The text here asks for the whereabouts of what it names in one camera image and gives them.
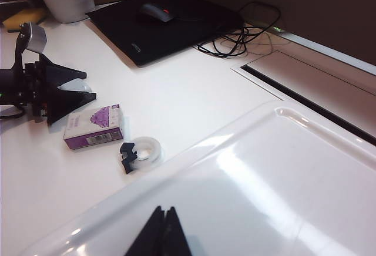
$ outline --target small cardboard box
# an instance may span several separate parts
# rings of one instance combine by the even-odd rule
[[[70,149],[123,138],[122,112],[119,105],[71,113],[64,133]]]

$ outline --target mouse pad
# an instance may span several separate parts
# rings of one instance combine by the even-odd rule
[[[148,3],[175,17],[163,22],[139,13]],[[216,38],[244,22],[237,12],[204,0],[124,0],[87,15],[137,65]]]

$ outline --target clear tape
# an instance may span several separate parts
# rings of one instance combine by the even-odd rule
[[[133,151],[137,152],[137,159],[129,165],[134,170],[141,170],[153,167],[161,154],[159,142],[152,137],[138,137],[132,140],[135,143]]]

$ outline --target white plastic tray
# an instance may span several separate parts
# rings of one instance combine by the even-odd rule
[[[375,167],[373,145],[268,103],[22,255],[124,255],[158,205],[175,206],[193,255],[374,255]]]

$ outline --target black mouse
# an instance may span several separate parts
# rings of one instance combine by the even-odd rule
[[[168,22],[175,17],[168,9],[156,4],[143,4],[139,9],[139,13],[154,17],[163,22]]]

